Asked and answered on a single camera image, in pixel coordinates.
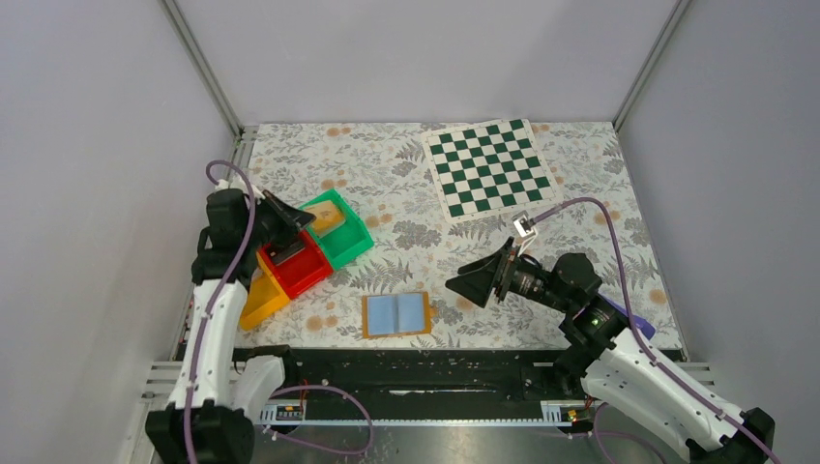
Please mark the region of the orange card holder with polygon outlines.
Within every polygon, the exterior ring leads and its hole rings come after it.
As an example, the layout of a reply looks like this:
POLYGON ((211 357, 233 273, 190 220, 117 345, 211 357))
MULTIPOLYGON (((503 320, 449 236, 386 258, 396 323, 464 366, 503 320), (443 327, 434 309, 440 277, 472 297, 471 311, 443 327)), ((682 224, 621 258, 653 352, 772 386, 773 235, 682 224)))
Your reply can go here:
POLYGON ((362 298, 364 338, 430 334, 432 309, 427 292, 370 295, 362 298))

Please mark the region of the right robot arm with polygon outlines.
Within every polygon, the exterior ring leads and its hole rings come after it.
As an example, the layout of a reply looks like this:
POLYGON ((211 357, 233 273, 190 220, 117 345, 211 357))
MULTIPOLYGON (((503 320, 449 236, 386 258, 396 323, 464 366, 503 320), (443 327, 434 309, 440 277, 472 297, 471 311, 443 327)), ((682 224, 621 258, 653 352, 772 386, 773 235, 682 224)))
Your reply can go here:
POLYGON ((447 289, 486 306, 516 294, 558 310, 570 346, 556 361, 563 396, 584 392, 653 432, 689 463, 765 463, 775 432, 759 408, 744 410, 669 360, 600 294, 600 277, 583 253, 566 253, 547 270, 520 255, 513 240, 458 269, 447 289))

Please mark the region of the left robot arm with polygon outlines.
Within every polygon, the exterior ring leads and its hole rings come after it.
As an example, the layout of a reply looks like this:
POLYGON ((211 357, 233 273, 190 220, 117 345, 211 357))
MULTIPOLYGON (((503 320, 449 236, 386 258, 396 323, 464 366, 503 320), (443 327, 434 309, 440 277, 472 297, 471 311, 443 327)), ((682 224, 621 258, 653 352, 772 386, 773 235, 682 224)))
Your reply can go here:
POLYGON ((253 361, 230 384, 236 334, 257 268, 256 252, 292 250, 315 215, 264 190, 211 193, 208 224, 191 265, 193 310, 180 375, 166 405, 148 414, 145 432, 164 463, 248 463, 268 393, 286 397, 300 384, 297 367, 276 355, 253 361))

